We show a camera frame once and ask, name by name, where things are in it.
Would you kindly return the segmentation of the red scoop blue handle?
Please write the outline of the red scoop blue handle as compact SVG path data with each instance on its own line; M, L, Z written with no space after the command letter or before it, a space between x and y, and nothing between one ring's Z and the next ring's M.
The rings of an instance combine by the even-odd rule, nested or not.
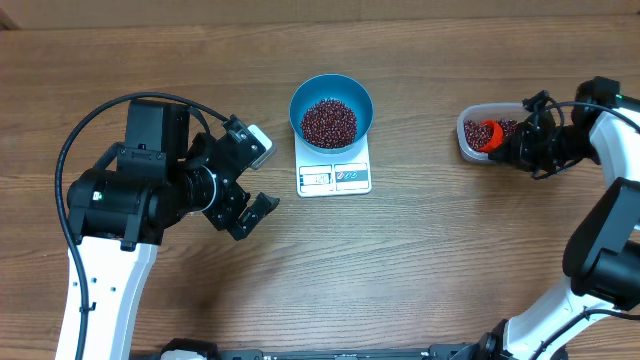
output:
M483 140L476 147L478 152L491 153L496 150L504 141L504 132L500 124L495 120L486 120L480 123L483 130L490 131L490 137Z

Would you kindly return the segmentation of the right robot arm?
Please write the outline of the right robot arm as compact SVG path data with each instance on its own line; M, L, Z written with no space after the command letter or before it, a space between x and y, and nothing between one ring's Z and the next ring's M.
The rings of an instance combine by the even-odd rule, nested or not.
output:
M542 180L590 159L607 190L569 238L560 282L460 349L458 359L564 359L567 344L596 322L639 318L639 245L630 239L639 228L638 100L597 76L572 101L542 91L523 107L528 118L489 152L491 161Z

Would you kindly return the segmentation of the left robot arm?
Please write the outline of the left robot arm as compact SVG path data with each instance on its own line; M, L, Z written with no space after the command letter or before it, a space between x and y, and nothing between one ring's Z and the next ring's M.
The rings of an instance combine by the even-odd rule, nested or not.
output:
M167 228L201 212L246 238L279 201L236 182L273 153L251 125L216 139L185 130L130 130L69 188L62 222L71 241L58 359L126 359L141 295Z

